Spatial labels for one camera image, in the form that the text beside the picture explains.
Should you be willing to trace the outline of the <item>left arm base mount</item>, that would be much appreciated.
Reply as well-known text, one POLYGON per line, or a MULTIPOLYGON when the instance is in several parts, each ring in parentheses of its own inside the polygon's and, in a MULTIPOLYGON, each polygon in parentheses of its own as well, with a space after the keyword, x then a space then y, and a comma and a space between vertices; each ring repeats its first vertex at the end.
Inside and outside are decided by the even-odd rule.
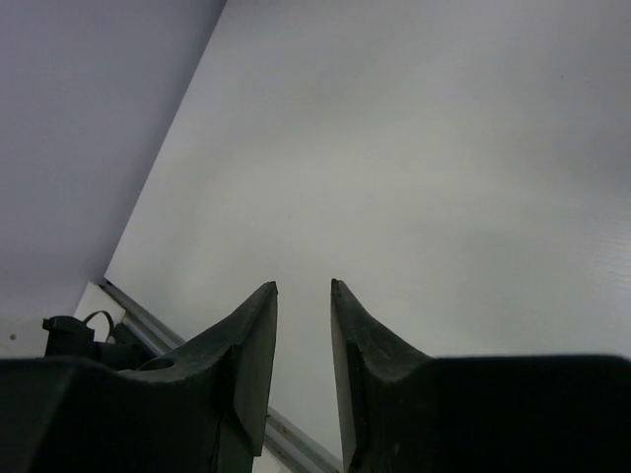
POLYGON ((68 315, 45 318, 42 328, 48 332, 44 355, 85 358, 115 371, 136 370, 155 355, 122 323, 115 324, 105 310, 95 311, 85 319, 68 315), (89 322, 102 314, 107 321, 103 342, 96 339, 96 330, 89 322))

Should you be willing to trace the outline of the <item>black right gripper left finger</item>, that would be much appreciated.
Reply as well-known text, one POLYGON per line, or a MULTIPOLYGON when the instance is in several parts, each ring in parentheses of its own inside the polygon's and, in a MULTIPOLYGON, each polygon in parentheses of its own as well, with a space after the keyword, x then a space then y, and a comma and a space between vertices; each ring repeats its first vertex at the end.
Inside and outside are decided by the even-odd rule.
POLYGON ((1 364, 5 472, 248 472, 263 449, 277 287, 135 371, 73 357, 1 364))

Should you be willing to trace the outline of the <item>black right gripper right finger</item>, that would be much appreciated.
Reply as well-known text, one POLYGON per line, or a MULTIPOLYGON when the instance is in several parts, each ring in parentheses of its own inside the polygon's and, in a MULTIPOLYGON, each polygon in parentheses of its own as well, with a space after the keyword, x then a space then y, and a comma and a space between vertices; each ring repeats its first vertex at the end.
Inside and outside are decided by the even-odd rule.
POLYGON ((333 280, 348 472, 626 472, 630 363, 606 355, 433 358, 333 280))

